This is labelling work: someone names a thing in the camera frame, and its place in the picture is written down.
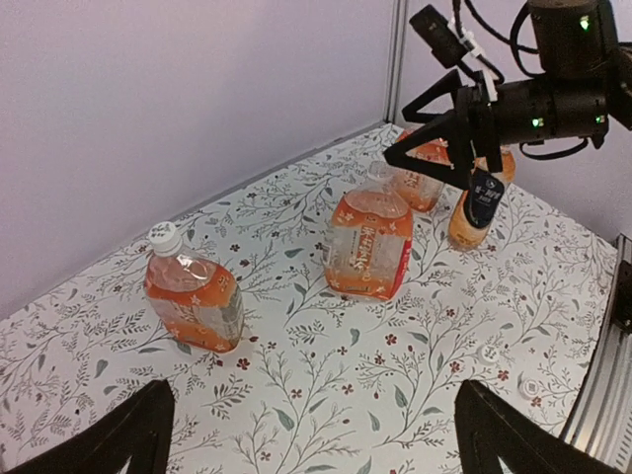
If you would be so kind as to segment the dark label tea bottle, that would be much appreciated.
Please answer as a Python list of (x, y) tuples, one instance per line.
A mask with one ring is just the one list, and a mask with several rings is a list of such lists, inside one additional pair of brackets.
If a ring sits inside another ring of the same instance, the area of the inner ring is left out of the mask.
[(448, 225), (448, 240), (460, 251), (477, 248), (486, 238), (502, 198), (515, 175), (515, 159), (508, 146), (500, 148), (503, 170), (491, 173), (484, 158), (476, 160), (472, 186), (462, 193)]

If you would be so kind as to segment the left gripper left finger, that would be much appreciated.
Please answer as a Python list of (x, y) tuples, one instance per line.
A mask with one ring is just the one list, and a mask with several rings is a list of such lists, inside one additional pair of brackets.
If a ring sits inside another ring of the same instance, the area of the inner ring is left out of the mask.
[(152, 380), (93, 426), (30, 459), (12, 473), (164, 473), (175, 399), (166, 380)]

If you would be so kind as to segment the orange bottle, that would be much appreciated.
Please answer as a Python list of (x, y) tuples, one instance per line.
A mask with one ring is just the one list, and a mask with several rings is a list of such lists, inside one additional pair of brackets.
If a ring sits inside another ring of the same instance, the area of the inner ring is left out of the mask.
[[(435, 139), (407, 152), (411, 158), (447, 166), (447, 142)], [(438, 201), (444, 183), (413, 171), (397, 168), (393, 178), (397, 193), (418, 212), (430, 212)]]
[(372, 162), (363, 183), (345, 193), (333, 212), (322, 262), (327, 284), (337, 292), (389, 300), (399, 290), (414, 221), (394, 178), (392, 167)]
[(144, 288), (154, 312), (177, 341), (219, 354), (233, 351), (241, 341), (245, 316), (235, 276), (192, 250), (184, 239), (171, 257), (158, 257), (151, 247)]

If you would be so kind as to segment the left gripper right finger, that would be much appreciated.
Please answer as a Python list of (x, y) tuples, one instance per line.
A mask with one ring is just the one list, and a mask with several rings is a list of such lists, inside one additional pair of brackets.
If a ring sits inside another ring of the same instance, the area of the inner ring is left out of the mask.
[(550, 434), (478, 380), (461, 382), (454, 423), (464, 473), (617, 473)]

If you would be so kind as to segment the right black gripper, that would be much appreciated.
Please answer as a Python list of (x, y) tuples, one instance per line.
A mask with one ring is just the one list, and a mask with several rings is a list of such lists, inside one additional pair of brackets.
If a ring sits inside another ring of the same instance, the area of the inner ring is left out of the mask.
[[(444, 113), (425, 112), (435, 100), (450, 96), (453, 109)], [(402, 109), (407, 122), (424, 124), (383, 152), (385, 161), (396, 168), (416, 172), (445, 184), (468, 190), (476, 159), (484, 158), (490, 173), (503, 171), (500, 138), (491, 104), (474, 87), (465, 87), (459, 72), (452, 69)], [(412, 155), (417, 148), (442, 139), (447, 143), (448, 164)]]

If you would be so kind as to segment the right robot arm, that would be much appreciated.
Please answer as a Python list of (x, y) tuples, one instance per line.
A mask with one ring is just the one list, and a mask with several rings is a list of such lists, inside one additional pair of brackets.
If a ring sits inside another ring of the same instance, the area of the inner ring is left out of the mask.
[(588, 145), (600, 148), (612, 119), (631, 126), (631, 45), (617, 37), (610, 2), (525, 2), (507, 40), (515, 60), (525, 21), (532, 24), (542, 71), (507, 83), (491, 63), (481, 71), (464, 64), (466, 54), (487, 59), (459, 19), (449, 22), (432, 5), (411, 18), (448, 72), (403, 109), (417, 129), (384, 151), (389, 165), (468, 190), (478, 159), (489, 172), (502, 172), (504, 145), (579, 139), (541, 157), (555, 160)]

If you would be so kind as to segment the dark bottle white cap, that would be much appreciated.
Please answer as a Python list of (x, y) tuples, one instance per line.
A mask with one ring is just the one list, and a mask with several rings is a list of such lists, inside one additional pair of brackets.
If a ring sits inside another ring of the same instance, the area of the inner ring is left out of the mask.
[(494, 365), (498, 362), (500, 353), (495, 346), (481, 345), (477, 349), (476, 356), (480, 363)]

